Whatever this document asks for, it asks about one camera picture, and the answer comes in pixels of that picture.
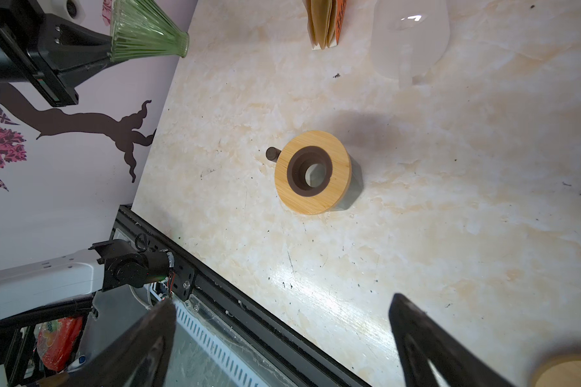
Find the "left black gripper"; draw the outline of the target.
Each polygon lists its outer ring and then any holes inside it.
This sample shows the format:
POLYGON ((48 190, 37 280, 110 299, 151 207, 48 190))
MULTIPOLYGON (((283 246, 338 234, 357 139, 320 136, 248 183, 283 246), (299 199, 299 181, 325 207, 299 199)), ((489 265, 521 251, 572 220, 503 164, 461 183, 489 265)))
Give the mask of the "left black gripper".
POLYGON ((28 82, 53 107, 79 103, 74 87, 112 66, 111 37, 37 1, 0 1, 0 82, 28 82))

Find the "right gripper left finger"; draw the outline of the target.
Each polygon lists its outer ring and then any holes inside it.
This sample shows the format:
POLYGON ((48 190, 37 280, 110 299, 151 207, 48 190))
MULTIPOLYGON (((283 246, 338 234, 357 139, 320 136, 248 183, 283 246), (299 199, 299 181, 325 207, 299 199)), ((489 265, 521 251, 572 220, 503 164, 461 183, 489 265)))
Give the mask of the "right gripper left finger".
POLYGON ((89 318, 80 353, 86 362, 53 378, 56 386, 163 386, 173 354, 177 308, 166 298, 150 311, 103 306, 89 318))

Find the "green glass dripper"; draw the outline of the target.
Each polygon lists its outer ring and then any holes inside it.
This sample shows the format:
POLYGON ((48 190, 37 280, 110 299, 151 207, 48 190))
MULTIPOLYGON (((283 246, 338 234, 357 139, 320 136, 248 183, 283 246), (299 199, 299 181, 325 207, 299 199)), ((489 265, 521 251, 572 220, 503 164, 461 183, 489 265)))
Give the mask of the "green glass dripper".
POLYGON ((189 49, 190 37, 153 0, 114 1, 111 14, 113 63, 155 56, 180 56, 189 49))

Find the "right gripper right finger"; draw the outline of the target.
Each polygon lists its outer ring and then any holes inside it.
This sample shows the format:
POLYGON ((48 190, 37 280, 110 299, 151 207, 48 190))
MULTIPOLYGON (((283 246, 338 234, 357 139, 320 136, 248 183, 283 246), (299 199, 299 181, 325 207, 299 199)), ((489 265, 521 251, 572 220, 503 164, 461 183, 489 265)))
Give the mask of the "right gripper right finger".
POLYGON ((388 312, 407 386, 437 386, 439 372, 449 386, 510 386, 401 293, 388 312))

